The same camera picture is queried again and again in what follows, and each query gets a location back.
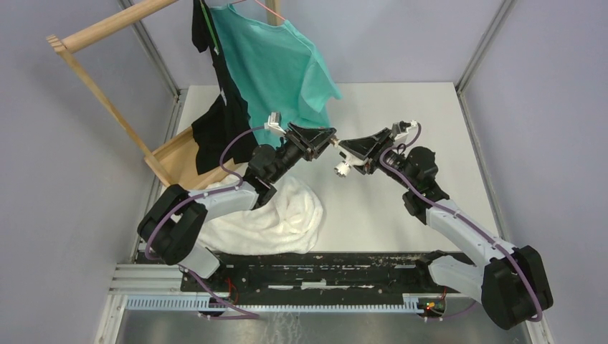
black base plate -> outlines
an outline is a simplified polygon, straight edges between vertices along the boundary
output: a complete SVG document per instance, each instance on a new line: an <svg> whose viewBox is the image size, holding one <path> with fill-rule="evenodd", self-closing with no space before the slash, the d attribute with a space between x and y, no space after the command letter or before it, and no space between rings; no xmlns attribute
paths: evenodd
<svg viewBox="0 0 608 344"><path fill-rule="evenodd" d="M443 292L423 278L416 253L308 253L240 256L216 253L221 267L206 282L216 292L237 288L240 305L402 305L403 293ZM451 254L468 262L462 253ZM138 264L148 264L142 254ZM325 282L346 289L302 288L303 282ZM277 290L271 286L291 286ZM204 292L196 280L182 281L182 292ZM235 299L232 290L231 299Z"/></svg>

clothes hanger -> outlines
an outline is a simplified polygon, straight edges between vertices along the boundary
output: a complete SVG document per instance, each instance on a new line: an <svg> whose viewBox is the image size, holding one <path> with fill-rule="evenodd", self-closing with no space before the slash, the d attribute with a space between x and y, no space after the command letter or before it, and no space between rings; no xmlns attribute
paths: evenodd
<svg viewBox="0 0 608 344"><path fill-rule="evenodd" d="M231 4L231 5L234 5L234 4L238 4L239 2L244 2L244 1L247 1L247 0L239 0L239 1L232 2L232 3L230 3L230 4ZM277 16L277 18L280 18L280 19L282 19L283 21L285 21L285 20L286 20L285 18L283 18L282 16L280 16L280 15L279 15L277 12L275 12L275 11L273 11L272 9L269 9L268 7L266 7L266 5L262 4L262 3L261 3L259 0L254 0L254 1L255 1L255 2L258 4L258 5L260 5L261 7L264 7L264 8L265 8L267 11L269 11L270 13L274 14L275 16Z"/></svg>

t-shirt sleeve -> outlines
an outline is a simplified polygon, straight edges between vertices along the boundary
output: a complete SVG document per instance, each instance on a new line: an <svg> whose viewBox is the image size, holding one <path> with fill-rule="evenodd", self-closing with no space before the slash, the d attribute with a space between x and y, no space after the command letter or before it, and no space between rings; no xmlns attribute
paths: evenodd
<svg viewBox="0 0 608 344"><path fill-rule="evenodd" d="M194 5L192 7L192 44L199 50L204 52L209 47L207 36L209 36L209 29L206 26L205 18L203 15L203 8L201 7L201 0L193 0Z"/></svg>
<svg viewBox="0 0 608 344"><path fill-rule="evenodd" d="M314 61L308 66L300 91L304 103L313 112L320 113L329 100L329 97L341 99L342 94L338 86L333 82L329 71L319 61Z"/></svg>

gray wall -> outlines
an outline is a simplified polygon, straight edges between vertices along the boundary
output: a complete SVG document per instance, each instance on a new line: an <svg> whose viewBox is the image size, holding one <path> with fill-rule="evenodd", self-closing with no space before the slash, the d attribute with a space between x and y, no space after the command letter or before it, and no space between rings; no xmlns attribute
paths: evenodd
<svg viewBox="0 0 608 344"><path fill-rule="evenodd" d="M45 40L115 0L0 1L0 343L90 343L128 258L151 172ZM172 97L134 33L76 54L147 144Z"/></svg>
<svg viewBox="0 0 608 344"><path fill-rule="evenodd" d="M608 2L519 1L465 96L506 227L542 254L557 343L605 343Z"/></svg>
<svg viewBox="0 0 608 344"><path fill-rule="evenodd" d="M281 13L316 44L336 82L456 82L500 3L282 0ZM235 8L265 21L253 0ZM191 16L192 0L181 0L144 23L180 87L214 85L208 54L191 43Z"/></svg>

wooden bar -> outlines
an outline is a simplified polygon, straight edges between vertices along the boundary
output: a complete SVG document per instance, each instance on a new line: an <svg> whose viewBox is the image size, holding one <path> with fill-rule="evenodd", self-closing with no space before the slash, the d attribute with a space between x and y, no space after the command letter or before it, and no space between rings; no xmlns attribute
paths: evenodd
<svg viewBox="0 0 608 344"><path fill-rule="evenodd" d="M266 0L265 3L269 9L272 9L278 14L281 14L281 0ZM283 24L283 20L281 18L275 16L274 14L268 11L266 11L266 20L268 24L274 25L276 27Z"/></svg>
<svg viewBox="0 0 608 344"><path fill-rule="evenodd" d="M63 45L65 45L68 52L75 53L176 1L144 0L62 39Z"/></svg>

